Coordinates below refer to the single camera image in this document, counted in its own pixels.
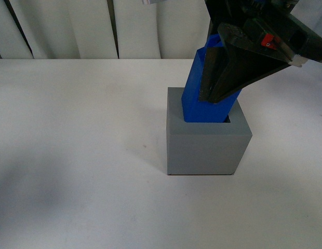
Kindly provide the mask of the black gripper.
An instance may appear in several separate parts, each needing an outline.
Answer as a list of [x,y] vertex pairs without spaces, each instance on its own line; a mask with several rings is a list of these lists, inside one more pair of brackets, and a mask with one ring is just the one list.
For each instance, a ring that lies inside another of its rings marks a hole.
[[220,102],[289,65],[322,63],[322,37],[291,14],[298,1],[206,1],[223,47],[208,47],[199,101]]

